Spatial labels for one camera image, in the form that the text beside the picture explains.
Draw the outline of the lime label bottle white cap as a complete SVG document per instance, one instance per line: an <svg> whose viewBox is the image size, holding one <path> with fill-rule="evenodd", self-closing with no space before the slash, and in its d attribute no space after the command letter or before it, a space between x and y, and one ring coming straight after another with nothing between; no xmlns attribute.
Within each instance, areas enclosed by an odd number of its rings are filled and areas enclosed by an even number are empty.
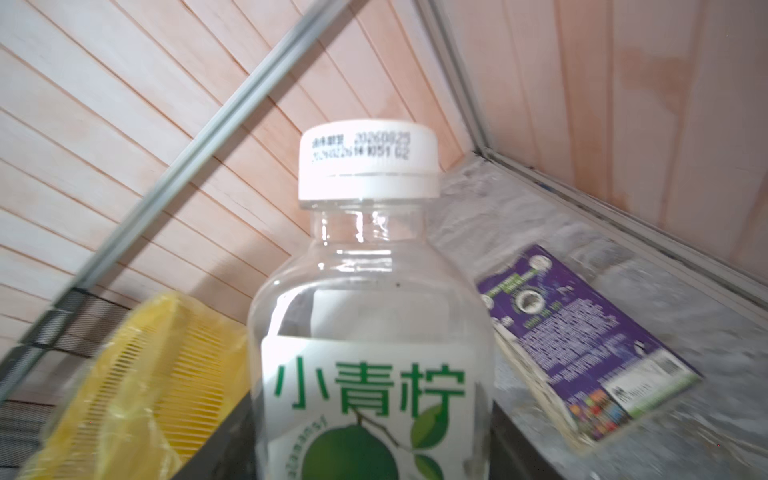
<svg viewBox="0 0 768 480"><path fill-rule="evenodd" d="M428 241L438 141L402 120L306 131L308 247L248 316L260 479L484 479L494 339L476 287Z"/></svg>

